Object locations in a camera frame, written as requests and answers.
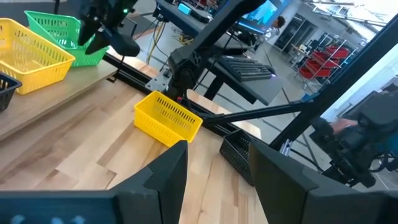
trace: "black keyboard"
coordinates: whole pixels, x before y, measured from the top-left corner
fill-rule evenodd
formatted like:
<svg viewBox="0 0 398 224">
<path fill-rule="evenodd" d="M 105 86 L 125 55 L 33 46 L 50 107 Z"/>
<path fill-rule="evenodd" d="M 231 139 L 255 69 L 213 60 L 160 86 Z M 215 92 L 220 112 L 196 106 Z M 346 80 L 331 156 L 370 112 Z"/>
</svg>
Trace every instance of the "black keyboard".
<svg viewBox="0 0 398 224">
<path fill-rule="evenodd" d="M 219 62 L 241 82 L 269 79 L 273 76 L 265 65 L 250 58 L 222 56 Z"/>
</svg>

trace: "robotic arm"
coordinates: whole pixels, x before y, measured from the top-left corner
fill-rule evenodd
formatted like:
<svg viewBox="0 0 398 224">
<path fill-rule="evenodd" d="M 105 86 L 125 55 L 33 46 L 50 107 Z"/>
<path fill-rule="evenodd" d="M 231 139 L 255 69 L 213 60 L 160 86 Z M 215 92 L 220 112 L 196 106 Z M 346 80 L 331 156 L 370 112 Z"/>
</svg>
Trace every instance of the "robotic arm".
<svg viewBox="0 0 398 224">
<path fill-rule="evenodd" d="M 199 77 L 199 67 L 215 54 L 214 43 L 243 15 L 255 10 L 266 0 L 230 1 L 215 18 L 195 37 L 192 44 L 175 49 L 168 59 L 171 80 L 168 97 L 177 100 L 187 89 L 193 88 Z M 137 0 L 85 0 L 80 10 L 80 35 L 78 44 L 83 45 L 94 34 L 86 54 L 92 54 L 111 45 L 124 56 L 135 57 L 139 46 L 128 36 L 119 34 L 117 28 Z"/>
</svg>

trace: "floor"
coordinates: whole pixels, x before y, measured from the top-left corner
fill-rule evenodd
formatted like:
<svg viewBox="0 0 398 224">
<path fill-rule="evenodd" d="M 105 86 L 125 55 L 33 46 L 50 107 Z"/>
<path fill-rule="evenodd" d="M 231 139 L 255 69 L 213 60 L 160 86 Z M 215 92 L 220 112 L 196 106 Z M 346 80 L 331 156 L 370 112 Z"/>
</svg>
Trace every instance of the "floor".
<svg viewBox="0 0 398 224">
<path fill-rule="evenodd" d="M 152 12 L 155 8 L 154 1 L 138 1 L 135 5 L 136 10 L 141 13 Z M 154 20 L 152 16 L 146 17 L 149 20 Z M 158 42 L 158 49 L 153 51 L 150 59 L 150 65 L 160 69 L 166 61 L 168 55 L 176 48 L 181 47 L 181 43 L 175 38 L 178 37 L 179 28 L 172 23 L 166 24 L 166 28 L 162 38 Z M 153 43 L 153 36 L 147 35 L 137 40 L 137 43 L 142 46 L 139 59 L 145 61 L 148 56 L 149 46 Z M 284 83 L 283 90 L 275 97 L 269 106 L 284 105 L 290 101 L 300 100 L 304 94 L 311 94 L 308 89 L 303 89 L 303 83 L 299 77 L 295 77 L 295 72 L 291 69 L 290 64 L 287 63 L 286 56 L 281 55 L 279 50 L 275 47 L 264 44 L 255 53 L 248 53 L 252 58 L 264 64 L 272 65 L 278 76 L 282 78 Z M 201 85 L 197 88 L 199 94 L 204 94 L 206 89 L 214 79 L 215 75 L 210 73 L 204 78 Z M 220 92 L 216 95 L 214 101 L 220 106 L 232 112 L 253 110 L 266 107 L 260 102 L 255 102 L 253 105 L 246 101 L 242 96 L 237 94 L 228 85 L 223 85 Z M 283 114 L 278 116 L 266 117 L 261 119 L 253 119 L 250 122 L 261 129 L 262 140 L 271 142 L 296 116 L 297 114 Z M 322 169 L 329 168 L 330 158 L 309 138 L 313 132 L 312 128 L 308 128 L 292 145 L 292 148 L 316 161 Z M 290 153 L 294 159 L 303 164 L 316 169 L 311 163 L 302 159 L 300 156 Z M 358 184 L 355 188 L 362 191 L 368 190 L 398 190 L 398 174 L 389 174 L 386 171 L 376 174 L 377 184 L 367 189 Z"/>
</svg>

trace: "metal frame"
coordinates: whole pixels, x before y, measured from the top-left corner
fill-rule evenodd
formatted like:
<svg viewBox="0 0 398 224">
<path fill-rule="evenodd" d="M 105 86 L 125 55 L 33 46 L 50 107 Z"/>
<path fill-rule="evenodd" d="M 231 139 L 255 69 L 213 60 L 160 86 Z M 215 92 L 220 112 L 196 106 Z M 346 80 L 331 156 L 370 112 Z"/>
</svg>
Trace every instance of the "metal frame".
<svg viewBox="0 0 398 224">
<path fill-rule="evenodd" d="M 337 80 L 332 83 L 332 85 L 329 85 L 328 88 L 325 88 L 325 90 L 311 102 L 293 102 L 289 105 L 274 106 L 229 115 L 215 115 L 211 111 L 188 99 L 183 99 L 181 103 L 188 106 L 195 113 L 207 114 L 209 118 L 206 119 L 203 126 L 220 136 L 224 136 L 239 129 L 237 126 L 230 123 L 233 121 L 301 111 L 301 113 L 271 142 L 270 147 L 279 150 L 286 139 L 291 141 L 296 140 L 310 126 L 310 121 L 314 117 L 320 116 L 398 43 L 396 30 L 398 30 L 397 16 L 378 33 L 374 40 L 371 41 L 347 67 L 342 69 L 341 75 Z M 104 60 L 119 68 L 119 72 L 115 74 L 116 78 L 145 94 L 150 93 L 150 90 L 148 90 L 145 85 L 151 80 L 151 77 L 148 77 L 125 63 L 121 64 L 120 60 L 109 54 L 104 56 Z"/>
</svg>

